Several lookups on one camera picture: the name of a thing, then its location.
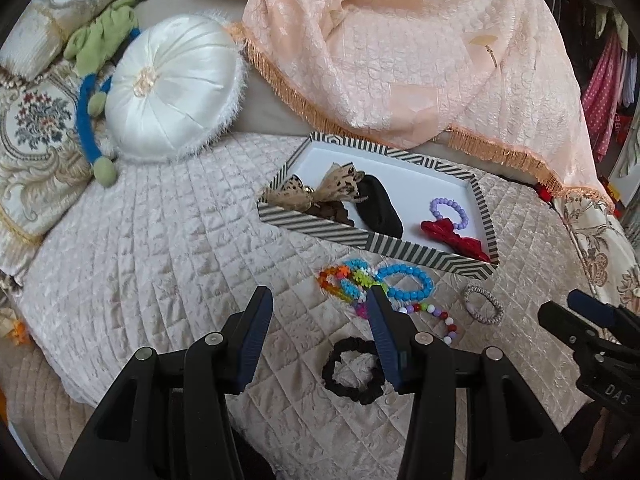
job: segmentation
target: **peach blanket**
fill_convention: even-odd
[[[544,0],[249,0],[236,33],[314,127],[450,145],[608,202]]]

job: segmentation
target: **metal screw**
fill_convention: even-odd
[[[144,346],[142,348],[138,348],[138,350],[136,350],[135,355],[138,361],[146,361],[153,354],[154,354],[154,351],[151,348],[149,348],[148,346]]]
[[[224,336],[220,332],[211,332],[204,338],[204,342],[209,346],[216,346],[222,343]]]
[[[418,332],[414,336],[414,339],[419,345],[430,345],[433,343],[433,336],[429,332]]]
[[[489,359],[491,359],[491,361],[499,361],[504,355],[502,353],[502,350],[496,348],[495,346],[489,346],[489,348],[487,348],[484,353]]]

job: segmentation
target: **blue rope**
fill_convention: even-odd
[[[111,79],[113,79],[112,75],[105,79],[104,83],[102,83],[102,86],[100,87],[100,92],[104,92],[105,94],[109,93],[109,90],[111,90]]]
[[[95,143],[94,130],[91,126],[91,117],[87,107],[89,97],[95,86],[95,74],[89,74],[82,81],[78,94],[78,108],[76,109],[76,130],[80,137],[80,145],[84,151],[84,156],[89,164],[93,164],[97,158],[102,156],[100,148]]]

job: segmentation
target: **hair bow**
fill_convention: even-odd
[[[360,196],[357,184],[363,177],[364,171],[356,171],[352,162],[344,166],[334,162],[315,190],[293,175],[280,189],[265,189],[262,196],[271,205],[299,212],[324,202],[362,202],[366,197]]]
[[[432,240],[446,243],[456,254],[467,256],[481,262],[491,263],[489,256],[482,252],[480,240],[475,238],[463,238],[453,232],[453,223],[449,218],[441,218],[435,222],[425,221],[420,224],[420,229]]]

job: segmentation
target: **black hair clip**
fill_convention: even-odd
[[[373,175],[358,182],[358,194],[367,200],[356,203],[362,221],[375,233],[402,238],[402,222],[389,200],[385,187]]]

